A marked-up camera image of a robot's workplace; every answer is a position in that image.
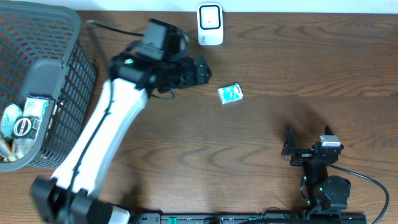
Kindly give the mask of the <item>green tissue pack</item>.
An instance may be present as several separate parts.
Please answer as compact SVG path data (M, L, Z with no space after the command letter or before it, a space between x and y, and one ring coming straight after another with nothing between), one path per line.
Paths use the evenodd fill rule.
M241 87L238 83L219 88L217 94L223 105L242 100L244 97Z

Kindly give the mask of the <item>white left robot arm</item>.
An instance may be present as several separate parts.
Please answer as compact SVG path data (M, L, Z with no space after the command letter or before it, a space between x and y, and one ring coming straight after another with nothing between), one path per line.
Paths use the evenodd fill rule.
M46 223L134 223L136 215L99 199L121 141L152 94L208 83L206 59L153 60L121 54L72 151L49 180L37 177L30 194Z

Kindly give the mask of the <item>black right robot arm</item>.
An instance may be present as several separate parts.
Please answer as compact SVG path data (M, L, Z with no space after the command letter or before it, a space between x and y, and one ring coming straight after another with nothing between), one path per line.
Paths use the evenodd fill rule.
M327 167L338 161L344 146L329 126L309 149L298 148L292 128L288 127L281 154L290 156L290 165L303 168L300 192L307 199L308 208L302 213L311 215L339 215L348 207L351 182L338 175L329 175Z

